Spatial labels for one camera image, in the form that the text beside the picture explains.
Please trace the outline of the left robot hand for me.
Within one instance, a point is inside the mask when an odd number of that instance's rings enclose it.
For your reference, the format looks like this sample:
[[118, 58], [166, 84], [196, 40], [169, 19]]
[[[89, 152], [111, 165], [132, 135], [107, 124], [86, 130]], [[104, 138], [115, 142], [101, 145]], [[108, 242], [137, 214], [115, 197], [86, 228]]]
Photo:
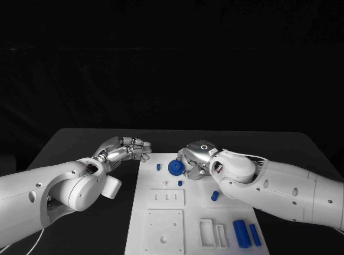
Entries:
[[104, 162], [120, 162], [125, 160], [150, 160], [151, 144], [131, 137], [114, 137], [98, 147], [94, 157]]

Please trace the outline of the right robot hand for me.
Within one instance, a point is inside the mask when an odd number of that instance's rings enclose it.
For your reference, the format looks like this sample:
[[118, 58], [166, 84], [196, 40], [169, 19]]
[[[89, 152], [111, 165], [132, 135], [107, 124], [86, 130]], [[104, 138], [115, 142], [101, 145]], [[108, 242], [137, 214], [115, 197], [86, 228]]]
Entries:
[[206, 140], [199, 140], [177, 152], [177, 160], [186, 159], [192, 169], [183, 171], [183, 175], [190, 180], [200, 180], [210, 174], [210, 162], [213, 157], [218, 155], [218, 147]]

